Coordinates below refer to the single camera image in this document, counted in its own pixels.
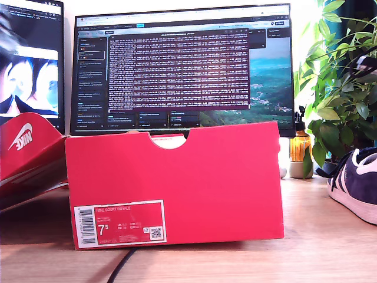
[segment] shoe sole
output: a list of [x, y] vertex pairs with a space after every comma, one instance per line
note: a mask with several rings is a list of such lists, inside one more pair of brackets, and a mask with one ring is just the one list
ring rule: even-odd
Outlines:
[[346, 208], [351, 210], [356, 216], [360, 217], [362, 220], [377, 225], [377, 205], [371, 203], [361, 202], [354, 199], [349, 194], [343, 192], [340, 189], [335, 189], [331, 191], [331, 185], [328, 184], [328, 194], [329, 196], [344, 205]]

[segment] laptop screen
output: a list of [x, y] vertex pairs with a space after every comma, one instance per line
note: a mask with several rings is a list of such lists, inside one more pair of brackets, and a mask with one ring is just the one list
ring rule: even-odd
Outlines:
[[289, 4], [77, 16], [71, 134], [277, 121], [294, 135]]
[[34, 112], [63, 133], [63, 3], [0, 0], [0, 6], [0, 123]]

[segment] bottle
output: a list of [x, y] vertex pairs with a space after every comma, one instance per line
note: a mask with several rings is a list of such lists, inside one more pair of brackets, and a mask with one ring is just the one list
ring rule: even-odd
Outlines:
[[[305, 150], [308, 147], [310, 158], [312, 158], [312, 141], [310, 136], [305, 132], [305, 123], [302, 121], [305, 108], [300, 106], [299, 109], [300, 113], [295, 112], [296, 137], [289, 141], [289, 175], [293, 178], [303, 178], [303, 161]], [[313, 172], [311, 171], [307, 177], [312, 176]]]

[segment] qr code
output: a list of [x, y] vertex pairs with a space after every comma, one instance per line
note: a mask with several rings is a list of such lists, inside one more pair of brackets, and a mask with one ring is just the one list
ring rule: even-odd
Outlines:
[[149, 228], [149, 237], [151, 241], [155, 240], [163, 240], [164, 235], [163, 235], [163, 228], [160, 227], [150, 227]]

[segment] white nike swoosh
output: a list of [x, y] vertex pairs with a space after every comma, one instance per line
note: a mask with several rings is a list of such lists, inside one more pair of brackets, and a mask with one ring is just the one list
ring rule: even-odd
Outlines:
[[30, 123], [27, 123], [27, 124], [25, 124], [25, 125], [22, 127], [21, 131], [19, 131], [19, 133], [17, 134], [17, 136], [16, 136], [16, 138], [14, 139], [13, 143], [12, 143], [11, 146], [9, 147], [9, 149], [11, 149], [12, 146], [14, 146], [14, 145], [17, 143], [18, 139], [22, 136], [23, 133], [26, 132], [26, 130], [29, 130], [30, 132], [32, 132], [32, 127], [31, 127], [31, 124], [30, 124]]

